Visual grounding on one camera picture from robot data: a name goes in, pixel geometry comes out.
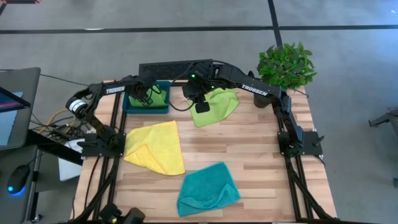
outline potted plant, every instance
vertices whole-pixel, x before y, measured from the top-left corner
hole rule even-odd
[[[303,43],[298,46],[284,44],[284,47],[271,46],[266,52],[259,54],[260,61],[257,71],[261,79],[284,90],[297,88],[312,82],[317,74],[308,56],[311,51],[305,50]],[[271,101],[266,96],[254,95],[254,104],[258,108],[266,107]]]

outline teal plastic bin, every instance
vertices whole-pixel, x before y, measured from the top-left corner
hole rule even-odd
[[[157,81],[160,90],[166,91],[167,106],[162,107],[135,107],[130,104],[129,95],[124,94],[122,109],[128,114],[167,114],[169,113],[170,86],[169,81]]]

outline white paper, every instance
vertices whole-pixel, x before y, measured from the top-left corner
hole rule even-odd
[[[66,147],[72,148],[76,152],[81,152],[82,148],[77,145],[78,142],[84,141],[84,139],[76,139],[65,143]],[[60,180],[65,181],[80,175],[81,166],[64,159],[58,158],[58,164],[60,167]]]

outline light green towel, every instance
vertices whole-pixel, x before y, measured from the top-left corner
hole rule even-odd
[[[234,90],[217,88],[205,95],[210,110],[204,113],[197,113],[195,107],[191,108],[191,115],[196,127],[203,127],[209,124],[220,122],[226,118],[239,105]]]
[[[148,90],[148,91],[147,91],[148,96],[150,96],[150,98],[154,101],[151,105],[149,105],[149,107],[163,107],[163,106],[167,106],[167,103],[165,102],[165,100],[166,100],[166,94],[167,94],[166,91],[161,90],[161,89],[159,88],[158,85],[153,86],[153,89],[154,89],[156,92],[159,92],[159,91],[160,91],[160,94],[156,93],[156,92],[153,91],[153,90]],[[135,107],[144,107],[140,101],[134,99],[134,98],[131,97],[131,96],[129,96],[129,101],[130,101],[130,104],[131,104],[132,106],[135,106]]]

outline yellow towel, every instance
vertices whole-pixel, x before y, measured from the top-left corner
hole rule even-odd
[[[176,122],[133,129],[126,137],[124,160],[163,175],[184,174]]]

